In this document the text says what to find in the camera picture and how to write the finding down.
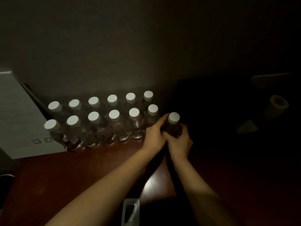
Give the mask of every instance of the water bottle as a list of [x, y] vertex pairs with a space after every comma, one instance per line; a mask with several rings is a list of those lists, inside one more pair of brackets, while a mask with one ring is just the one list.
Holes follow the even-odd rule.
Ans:
[[124, 106], [121, 102], [118, 101], [118, 98], [116, 95], [112, 94], [110, 96], [108, 96], [108, 111], [112, 111], [112, 110], [118, 110], [122, 116], [126, 115], [125, 113], [125, 109]]
[[71, 100], [69, 102], [69, 107], [72, 109], [73, 113], [81, 119], [81, 121], [89, 124], [88, 121], [89, 112], [85, 107], [82, 106], [81, 102], [78, 99]]
[[127, 143], [130, 140], [129, 129], [123, 117], [118, 110], [112, 110], [109, 113], [111, 119], [111, 129], [115, 134], [115, 138], [120, 143]]
[[152, 104], [148, 107], [148, 112], [145, 114], [145, 126], [144, 129], [153, 126], [160, 119], [160, 115], [158, 113], [158, 106]]
[[67, 125], [70, 126], [72, 133], [83, 141], [89, 148], [97, 148], [101, 140], [92, 132], [90, 127], [82, 123], [78, 116], [71, 116], [67, 119]]
[[135, 141], [141, 141], [144, 139], [145, 133], [143, 131], [144, 118], [141, 116], [139, 109], [132, 108], [129, 111], [129, 126], [131, 137]]
[[145, 91], [142, 99], [142, 110], [143, 113], [146, 114], [148, 112], [148, 107], [153, 103], [153, 92]]
[[170, 113], [168, 119], [165, 120], [161, 127], [161, 131], [165, 131], [173, 137], [177, 137], [180, 130], [180, 115], [176, 112]]
[[108, 109], [106, 105], [99, 101], [98, 97], [91, 97], [89, 99], [89, 105], [92, 111], [98, 112], [101, 117], [107, 117]]
[[85, 148], [85, 144], [78, 138], [65, 130], [58, 121], [51, 119], [46, 121], [44, 128], [49, 131], [52, 139], [72, 152], [80, 152]]
[[92, 112], [88, 119], [92, 124], [92, 131], [101, 139], [104, 145], [115, 143], [115, 135], [104, 117], [101, 117], [98, 112]]
[[141, 104], [136, 100], [136, 95], [134, 93], [128, 93], [126, 95], [126, 115], [129, 115], [129, 111], [132, 108], [137, 108], [141, 110]]
[[55, 118], [61, 125], [67, 122], [67, 119], [72, 116], [72, 114], [67, 111], [59, 102], [51, 102], [48, 105], [48, 109], [53, 113], [53, 118]]

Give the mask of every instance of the wooden table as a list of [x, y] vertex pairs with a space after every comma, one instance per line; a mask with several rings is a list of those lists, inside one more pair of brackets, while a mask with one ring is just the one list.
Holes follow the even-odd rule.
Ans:
[[[22, 160], [3, 207], [0, 225], [44, 225], [60, 209], [97, 180], [121, 165], [142, 142], [130, 140]], [[205, 156], [194, 144], [189, 159], [243, 225], [301, 225], [299, 184], [277, 182], [250, 159]], [[193, 225], [191, 208], [170, 158], [163, 149], [150, 163], [127, 197], [141, 199], [141, 225]], [[258, 161], [267, 166], [267, 161]], [[120, 225], [119, 208], [111, 225]]]

